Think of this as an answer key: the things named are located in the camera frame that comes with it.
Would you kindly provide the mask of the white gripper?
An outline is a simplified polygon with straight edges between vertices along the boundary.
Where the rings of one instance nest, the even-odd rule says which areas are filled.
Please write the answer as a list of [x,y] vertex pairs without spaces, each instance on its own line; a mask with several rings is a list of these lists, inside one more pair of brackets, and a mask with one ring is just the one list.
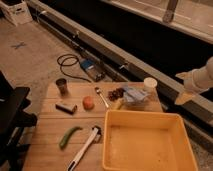
[[176,77],[183,80],[184,88],[188,91],[178,94],[176,105],[183,105],[195,96],[194,93],[203,93],[212,87],[212,70],[208,68],[181,72],[176,74]]

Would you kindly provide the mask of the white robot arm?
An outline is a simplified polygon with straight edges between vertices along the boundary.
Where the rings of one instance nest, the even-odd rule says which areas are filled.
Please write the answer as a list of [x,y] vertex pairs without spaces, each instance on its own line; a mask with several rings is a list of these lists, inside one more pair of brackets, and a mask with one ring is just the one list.
[[197,94],[213,88],[213,56],[203,67],[178,73],[177,77],[183,80],[184,90],[178,94],[175,104],[183,105]]

